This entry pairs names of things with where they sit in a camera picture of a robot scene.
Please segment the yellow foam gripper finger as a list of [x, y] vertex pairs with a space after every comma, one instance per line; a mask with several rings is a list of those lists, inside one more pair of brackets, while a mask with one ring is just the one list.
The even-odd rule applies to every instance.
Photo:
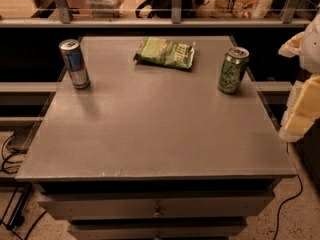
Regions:
[[303, 35], [303, 32], [299, 32], [298, 34], [290, 38], [288, 41], [286, 41], [278, 50], [278, 54], [287, 58], [301, 56], [301, 40]]
[[279, 137], [284, 142], [296, 142], [304, 137], [319, 118], [320, 75], [312, 74], [305, 82], [296, 81], [291, 88]]

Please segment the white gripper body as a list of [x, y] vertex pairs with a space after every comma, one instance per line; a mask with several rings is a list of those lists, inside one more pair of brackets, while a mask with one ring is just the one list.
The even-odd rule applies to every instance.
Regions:
[[320, 14], [306, 27], [300, 42], [300, 67], [312, 74], [320, 73]]

